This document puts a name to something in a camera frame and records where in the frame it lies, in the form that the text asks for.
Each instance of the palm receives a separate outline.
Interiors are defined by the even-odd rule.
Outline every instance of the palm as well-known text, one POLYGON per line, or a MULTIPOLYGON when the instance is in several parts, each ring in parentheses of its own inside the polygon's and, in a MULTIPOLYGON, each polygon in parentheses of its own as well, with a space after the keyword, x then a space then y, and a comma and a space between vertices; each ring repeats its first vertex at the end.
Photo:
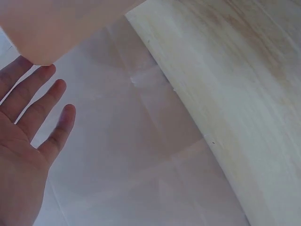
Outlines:
POLYGON ((66 84, 58 80, 33 103, 16 123, 37 90, 54 74, 55 67, 40 67, 19 83, 32 64, 23 57, 0 71, 0 225, 31 226, 40 210, 48 170, 63 148, 75 119, 67 105, 50 137, 37 149, 31 141, 63 95, 66 84))
POLYGON ((48 163, 43 155, 37 149, 31 146, 26 134, 9 118, 0 112, 1 130, 5 133, 0 133, 0 156, 3 155, 5 149, 6 154, 11 156, 11 163, 16 162, 23 166, 35 167, 47 172, 48 163))

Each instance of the hand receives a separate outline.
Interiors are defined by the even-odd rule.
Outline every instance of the hand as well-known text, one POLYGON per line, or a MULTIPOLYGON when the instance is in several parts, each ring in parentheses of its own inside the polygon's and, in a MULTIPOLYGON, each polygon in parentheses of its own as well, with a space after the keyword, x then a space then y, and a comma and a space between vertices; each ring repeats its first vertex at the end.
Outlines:
POLYGON ((66 90, 57 80, 15 124, 33 95, 55 73, 42 66, 19 83, 3 100, 32 63, 20 56, 0 71, 0 226, 32 226, 42 205, 48 171, 63 148, 75 120, 75 107, 67 105, 59 122, 39 148, 31 141, 51 109, 66 90))

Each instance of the wood grain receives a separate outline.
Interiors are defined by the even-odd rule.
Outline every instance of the wood grain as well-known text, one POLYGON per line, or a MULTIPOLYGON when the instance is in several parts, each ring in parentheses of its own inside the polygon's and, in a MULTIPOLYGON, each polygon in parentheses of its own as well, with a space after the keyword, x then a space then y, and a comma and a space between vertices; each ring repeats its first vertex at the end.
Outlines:
MULTIPOLYGON (((285 7, 292 3, 278 5, 291 18, 285 7)), ((127 18, 204 134, 251 225, 300 225, 299 24, 290 32, 263 1, 250 0, 148 0, 127 18)))

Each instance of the light wood surface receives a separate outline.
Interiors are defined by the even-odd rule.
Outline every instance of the light wood surface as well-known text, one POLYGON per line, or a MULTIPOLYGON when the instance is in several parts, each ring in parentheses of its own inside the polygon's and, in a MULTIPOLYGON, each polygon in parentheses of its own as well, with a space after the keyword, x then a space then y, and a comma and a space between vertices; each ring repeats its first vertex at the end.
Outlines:
POLYGON ((147 0, 127 14, 251 225, 301 223, 299 1, 147 0))
POLYGON ((0 26, 19 53, 49 65, 145 0, 2 0, 0 26))

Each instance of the finger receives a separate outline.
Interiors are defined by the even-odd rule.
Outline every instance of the finger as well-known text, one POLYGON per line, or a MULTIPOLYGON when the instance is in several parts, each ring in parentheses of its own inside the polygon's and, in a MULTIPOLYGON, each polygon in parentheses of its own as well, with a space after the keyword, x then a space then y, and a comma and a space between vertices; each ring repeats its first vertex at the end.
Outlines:
POLYGON ((64 147, 73 128, 75 115, 76 109, 73 105, 65 106, 56 128, 49 138, 38 148, 50 164, 54 162, 64 147))
POLYGON ((42 66, 19 83, 3 101, 0 111, 15 122, 35 93, 55 73, 55 66, 42 66))
POLYGON ((16 82, 31 69, 32 63, 19 56, 0 71, 0 101, 13 88, 16 82))
POLYGON ((57 80, 48 92, 33 103, 20 118, 17 126, 25 133, 31 142, 35 134, 45 121, 52 108, 61 99, 66 90, 64 80, 57 80))

